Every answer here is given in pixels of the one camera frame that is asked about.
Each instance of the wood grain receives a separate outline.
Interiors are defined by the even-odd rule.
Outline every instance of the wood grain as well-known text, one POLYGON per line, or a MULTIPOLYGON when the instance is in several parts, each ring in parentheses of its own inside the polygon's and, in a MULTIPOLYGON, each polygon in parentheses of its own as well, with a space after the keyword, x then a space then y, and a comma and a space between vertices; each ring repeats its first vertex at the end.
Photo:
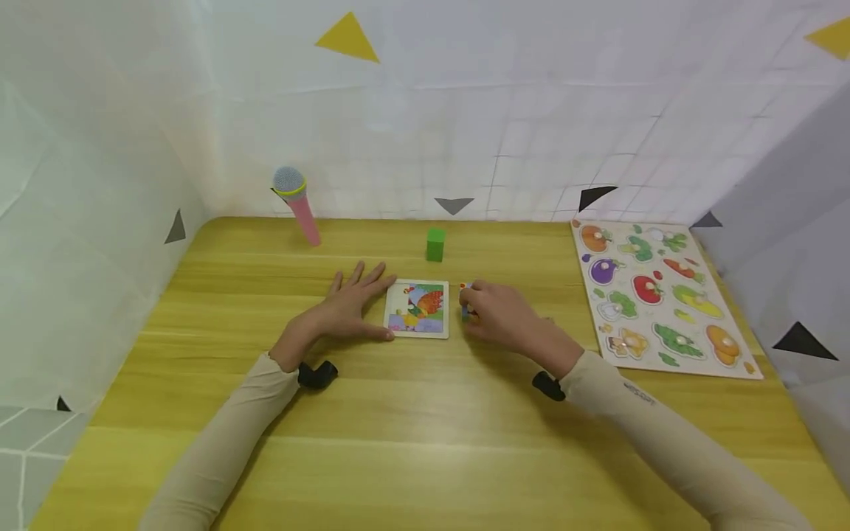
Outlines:
MULTIPOLYGON (((407 278, 516 285, 598 350, 563 223, 220 218, 196 236, 31 529, 130 529, 169 468, 284 324, 334 272, 380 260, 407 278), (428 227, 447 230, 442 263, 428 227)), ((624 371, 762 474, 817 529, 850 504, 740 312, 765 381, 624 371)), ((383 300, 367 318, 380 323, 383 300)), ((320 344, 339 378, 269 428, 222 529, 706 528, 611 428, 550 401, 519 356, 467 342, 320 344)))

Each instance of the small toy block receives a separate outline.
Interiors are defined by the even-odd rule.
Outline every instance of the small toy block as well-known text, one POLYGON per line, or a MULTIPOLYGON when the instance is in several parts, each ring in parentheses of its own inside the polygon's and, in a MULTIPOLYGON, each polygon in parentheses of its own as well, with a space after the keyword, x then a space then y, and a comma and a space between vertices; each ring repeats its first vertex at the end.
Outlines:
POLYGON ((429 262, 442 262, 444 244, 445 231, 443 229, 428 229, 428 245, 425 248, 425 259, 429 262))

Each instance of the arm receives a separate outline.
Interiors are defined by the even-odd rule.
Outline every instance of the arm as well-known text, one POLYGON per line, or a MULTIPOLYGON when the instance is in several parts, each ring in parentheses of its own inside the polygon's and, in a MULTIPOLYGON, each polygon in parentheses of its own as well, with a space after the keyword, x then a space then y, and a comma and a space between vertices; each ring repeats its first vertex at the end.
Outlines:
POLYGON ((139 529, 209 529, 260 436, 297 391, 297 370, 283 372, 268 354, 260 356, 242 385, 168 473, 139 529))
POLYGON ((722 531, 811 529, 773 488, 703 432, 594 353, 541 319, 509 286, 476 280, 461 292, 480 321, 472 336, 534 360, 560 380, 567 399, 612 422, 668 485, 722 531))
POLYGON ((325 300, 290 321, 275 346, 260 356, 168 473, 139 529, 205 531, 213 525, 260 436, 298 391, 298 366, 319 337, 394 339, 390 330, 364 322, 362 313, 395 276, 379 279, 380 263, 361 279, 363 267, 359 262, 345 285, 337 273, 325 300))
POLYGON ((581 354, 561 388, 572 404, 617 426, 649 467, 712 529, 811 529, 806 518, 752 470, 597 354, 581 354))

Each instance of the beige sleeve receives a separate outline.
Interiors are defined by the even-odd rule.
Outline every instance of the beige sleeve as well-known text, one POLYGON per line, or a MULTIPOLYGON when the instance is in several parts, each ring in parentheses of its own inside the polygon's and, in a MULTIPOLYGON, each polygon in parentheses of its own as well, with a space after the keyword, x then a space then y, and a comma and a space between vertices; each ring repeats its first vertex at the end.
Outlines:
POLYGON ((582 354, 561 389, 572 404, 613 422, 711 529, 812 528, 753 471, 597 354, 582 354))
POLYGON ((285 373, 267 353, 260 356, 242 385, 168 473, 139 529, 207 531, 260 436, 297 391, 297 370, 285 373))

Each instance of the vegetable puzzle board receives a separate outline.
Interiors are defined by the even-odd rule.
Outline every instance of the vegetable puzzle board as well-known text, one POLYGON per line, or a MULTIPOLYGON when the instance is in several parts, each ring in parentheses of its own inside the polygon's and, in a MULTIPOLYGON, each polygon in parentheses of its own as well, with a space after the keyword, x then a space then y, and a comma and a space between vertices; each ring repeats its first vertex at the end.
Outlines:
POLYGON ((605 359, 629 369, 763 378, 687 227, 572 226, 605 359))

